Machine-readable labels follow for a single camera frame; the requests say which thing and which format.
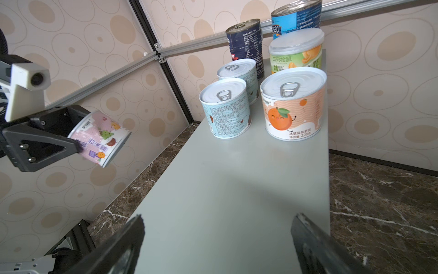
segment can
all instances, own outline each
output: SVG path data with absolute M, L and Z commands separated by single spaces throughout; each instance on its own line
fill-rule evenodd
M 249 105 L 258 99 L 257 70 L 253 59 L 239 59 L 229 62 L 217 72 L 219 80 L 226 78 L 240 78 L 247 84 L 247 95 Z
M 251 125 L 246 82 L 240 78 L 218 80 L 199 94 L 210 130 L 220 139 L 244 133 Z
M 319 28 L 322 0 L 298 0 L 271 13 L 274 39 L 296 29 Z
M 263 34 L 260 19 L 251 19 L 229 27 L 226 31 L 230 44 L 231 59 L 250 58 L 256 62 L 257 79 L 265 76 L 261 46 Z
M 266 130 L 283 141 L 300 141 L 321 129 L 327 75 L 317 68 L 289 68 L 260 86 Z
M 321 68 L 324 32 L 304 28 L 282 35 L 269 45 L 271 72 L 296 67 Z
M 80 142 L 84 158 L 106 167 L 123 147 L 131 132 L 96 110 L 85 116 L 68 138 Z

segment wall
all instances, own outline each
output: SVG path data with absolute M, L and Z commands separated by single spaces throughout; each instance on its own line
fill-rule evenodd
M 420 3 L 324 22 L 330 148 L 438 171 L 438 3 Z
M 270 18 L 288 2 L 143 0 L 165 46 L 223 32 L 250 18 Z M 331 149 L 438 170 L 436 14 L 436 1 L 417 1 L 322 23 Z M 264 59 L 271 41 L 263 39 Z M 168 61 L 194 119 L 201 121 L 199 93 L 231 61 L 228 46 Z
M 49 69 L 46 104 L 152 52 L 126 0 L 0 0 L 9 54 Z
M 0 4 L 0 28 L 10 53 L 50 69 L 48 102 L 141 57 L 139 53 L 147 48 L 140 29 L 134 30 L 127 2 L 69 3 Z M 27 12 L 30 6 L 36 17 Z M 66 35 L 57 43 L 62 33 Z M 99 37 L 105 42 L 102 45 Z M 74 154 L 27 173 L 7 157 L 0 158 L 0 263 L 42 256 L 81 219 L 96 218 L 187 127 L 156 61 L 78 104 L 89 111 L 101 110 L 133 134 L 106 168 Z

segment pink can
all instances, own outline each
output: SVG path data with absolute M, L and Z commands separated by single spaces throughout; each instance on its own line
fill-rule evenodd
M 67 137 L 81 143 L 83 150 L 79 154 L 106 167 L 123 147 L 129 135 L 129 130 L 96 110 L 85 116 Z

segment aluminum rail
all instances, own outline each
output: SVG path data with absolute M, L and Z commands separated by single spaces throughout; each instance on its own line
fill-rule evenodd
M 88 84 L 81 89 L 78 89 L 77 91 L 63 97 L 62 99 L 53 102 L 46 106 L 46 109 L 50 109 L 53 107 L 59 107 L 59 106 L 67 106 L 74 104 L 75 102 L 79 101 L 80 99 L 92 94 L 93 92 L 111 84 L 112 82 L 120 79 L 121 77 L 125 76 L 126 74 L 146 65 L 149 62 L 152 62 L 154 60 L 157 60 L 159 57 L 156 52 L 152 52 L 141 58 L 140 60 L 134 61 L 132 63 L 127 64 L 124 67 L 119 68 L 116 71 L 113 71 L 106 76 L 94 81 L 91 84 Z
M 389 7 L 417 0 L 339 0 L 322 5 L 321 20 L 329 20 L 347 15 L 362 13 L 366 11 L 376 10 L 383 7 Z M 271 20 L 261 22 L 263 34 L 272 33 Z M 157 52 L 161 57 L 172 56 L 182 53 L 188 53 L 199 49 L 204 49 L 210 46 L 228 45 L 228 39 L 225 32 L 216 33 L 212 36 L 207 36 L 195 39 L 186 43 L 159 48 Z

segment white table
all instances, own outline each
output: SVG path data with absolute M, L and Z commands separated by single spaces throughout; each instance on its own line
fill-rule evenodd
M 320 132 L 298 142 L 267 133 L 260 99 L 251 115 L 228 140 L 204 120 L 136 209 L 145 238 L 135 273 L 301 273 L 295 214 L 330 230 L 327 103 Z

